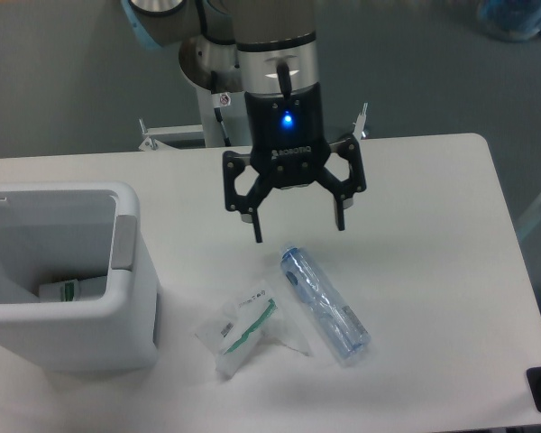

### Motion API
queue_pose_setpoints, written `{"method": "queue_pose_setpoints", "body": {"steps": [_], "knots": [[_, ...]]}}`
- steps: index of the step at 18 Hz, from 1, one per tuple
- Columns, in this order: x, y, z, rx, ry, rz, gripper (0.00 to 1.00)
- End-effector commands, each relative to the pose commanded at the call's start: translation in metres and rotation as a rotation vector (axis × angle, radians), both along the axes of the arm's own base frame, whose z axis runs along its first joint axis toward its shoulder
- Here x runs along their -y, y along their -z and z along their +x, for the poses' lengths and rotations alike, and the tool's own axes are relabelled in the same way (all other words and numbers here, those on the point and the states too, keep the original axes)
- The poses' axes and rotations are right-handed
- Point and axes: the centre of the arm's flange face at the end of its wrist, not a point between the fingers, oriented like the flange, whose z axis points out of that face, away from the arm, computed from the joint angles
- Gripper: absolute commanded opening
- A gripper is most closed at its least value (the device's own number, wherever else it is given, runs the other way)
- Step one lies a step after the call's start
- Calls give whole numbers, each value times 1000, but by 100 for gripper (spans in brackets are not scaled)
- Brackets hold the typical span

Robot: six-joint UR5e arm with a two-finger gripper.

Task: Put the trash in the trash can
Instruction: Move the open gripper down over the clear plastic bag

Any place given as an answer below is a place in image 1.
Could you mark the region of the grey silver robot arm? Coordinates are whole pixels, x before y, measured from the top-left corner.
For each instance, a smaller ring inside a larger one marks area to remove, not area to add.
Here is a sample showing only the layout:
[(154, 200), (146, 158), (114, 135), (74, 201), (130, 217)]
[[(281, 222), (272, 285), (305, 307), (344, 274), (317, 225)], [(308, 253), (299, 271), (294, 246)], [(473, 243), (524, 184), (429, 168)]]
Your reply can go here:
[(253, 226), (274, 189), (317, 183), (335, 223), (366, 190), (365, 114), (338, 140), (325, 136), (311, 1), (125, 1), (141, 44), (179, 44), (179, 65), (202, 101), (205, 142), (222, 147), (225, 207)]

